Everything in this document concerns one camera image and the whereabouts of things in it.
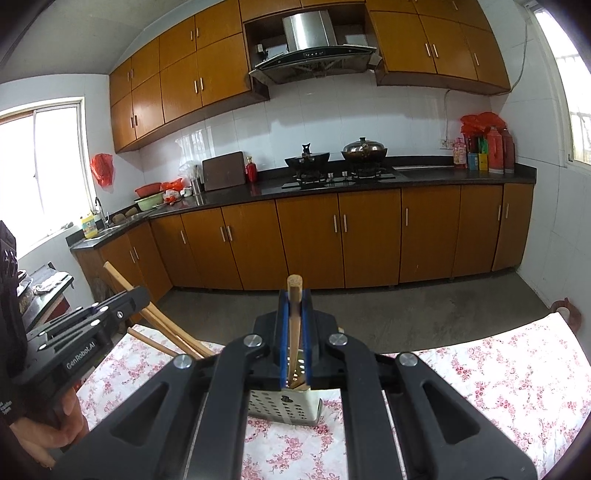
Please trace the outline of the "operator left hand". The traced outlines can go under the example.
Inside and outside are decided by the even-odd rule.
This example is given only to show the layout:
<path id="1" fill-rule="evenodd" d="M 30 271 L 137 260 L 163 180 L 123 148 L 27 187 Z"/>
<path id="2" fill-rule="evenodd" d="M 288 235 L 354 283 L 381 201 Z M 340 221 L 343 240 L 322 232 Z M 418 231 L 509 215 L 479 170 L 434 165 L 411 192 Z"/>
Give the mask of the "operator left hand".
<path id="1" fill-rule="evenodd" d="M 89 432 L 85 416 L 74 388 L 70 388 L 61 400 L 64 418 L 60 428 L 22 417 L 10 425 L 21 447 L 42 467 L 53 468 L 55 459 L 51 450 L 61 449 L 81 440 Z"/>

